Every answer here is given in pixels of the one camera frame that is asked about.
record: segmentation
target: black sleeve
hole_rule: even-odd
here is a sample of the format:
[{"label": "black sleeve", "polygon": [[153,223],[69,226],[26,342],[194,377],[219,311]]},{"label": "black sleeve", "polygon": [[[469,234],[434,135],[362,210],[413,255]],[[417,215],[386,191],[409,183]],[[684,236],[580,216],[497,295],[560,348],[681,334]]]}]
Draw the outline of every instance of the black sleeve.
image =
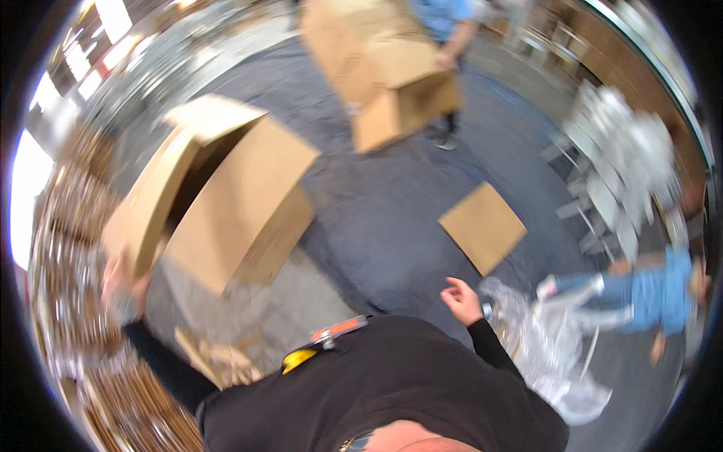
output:
[{"label": "black sleeve", "polygon": [[469,335],[472,337],[474,352],[477,356],[484,359],[487,364],[500,370],[507,370],[512,375],[524,382],[524,378],[517,370],[515,363],[512,362],[510,355],[497,339],[495,331],[484,318],[477,320],[467,328]]},{"label": "black sleeve", "polygon": [[201,372],[189,366],[148,330],[143,320],[123,327],[123,333],[148,363],[164,388],[191,414],[203,399],[218,391]]}]

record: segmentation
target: wooden wall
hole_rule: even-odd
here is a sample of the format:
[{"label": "wooden wall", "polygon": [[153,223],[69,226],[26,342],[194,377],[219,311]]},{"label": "wooden wall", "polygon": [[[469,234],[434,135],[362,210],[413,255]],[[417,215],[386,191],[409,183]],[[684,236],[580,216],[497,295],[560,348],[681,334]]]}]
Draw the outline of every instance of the wooden wall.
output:
[{"label": "wooden wall", "polygon": [[586,39],[591,47],[582,59],[605,85],[615,86],[625,95],[633,110],[660,115],[668,126],[675,144],[675,163],[683,182],[684,192],[697,192],[706,179],[706,164],[676,102],[658,81],[654,69],[630,41],[612,30],[587,9],[577,11],[572,28]]}]

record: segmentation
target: black sweatshirt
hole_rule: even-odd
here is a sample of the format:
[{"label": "black sweatshirt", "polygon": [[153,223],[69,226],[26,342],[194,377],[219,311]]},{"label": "black sweatshirt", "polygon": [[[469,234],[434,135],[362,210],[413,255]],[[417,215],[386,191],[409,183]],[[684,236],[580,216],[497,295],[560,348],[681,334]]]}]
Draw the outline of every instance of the black sweatshirt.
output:
[{"label": "black sweatshirt", "polygon": [[424,320],[373,317],[287,375],[221,392],[143,323],[124,331],[185,407],[203,400],[198,421],[211,452],[336,452],[398,419],[483,452],[557,452],[568,441],[567,425],[527,387],[486,320],[469,327],[475,355]]}]

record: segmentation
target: yellow clip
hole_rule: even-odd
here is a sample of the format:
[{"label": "yellow clip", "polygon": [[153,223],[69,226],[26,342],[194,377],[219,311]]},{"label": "yellow clip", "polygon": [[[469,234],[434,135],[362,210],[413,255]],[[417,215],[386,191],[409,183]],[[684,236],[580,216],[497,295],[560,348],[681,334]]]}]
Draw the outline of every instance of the yellow clip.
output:
[{"label": "yellow clip", "polygon": [[302,362],[313,357],[317,353],[316,350],[296,350],[286,355],[283,359],[283,372],[282,375],[286,375],[292,370],[296,369]]}]

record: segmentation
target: blue shirt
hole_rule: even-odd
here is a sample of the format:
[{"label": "blue shirt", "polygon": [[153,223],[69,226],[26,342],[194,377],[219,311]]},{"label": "blue shirt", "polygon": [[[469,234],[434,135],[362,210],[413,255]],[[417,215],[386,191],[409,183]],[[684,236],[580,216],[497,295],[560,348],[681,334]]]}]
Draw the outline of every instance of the blue shirt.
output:
[{"label": "blue shirt", "polygon": [[662,325],[668,336],[685,328],[693,301],[688,280],[693,266],[687,250],[665,249],[665,266],[635,270],[632,274],[633,321],[621,333],[645,331]]},{"label": "blue shirt", "polygon": [[472,9],[468,0],[410,0],[416,16],[434,40],[445,42],[455,22],[470,20]]}]

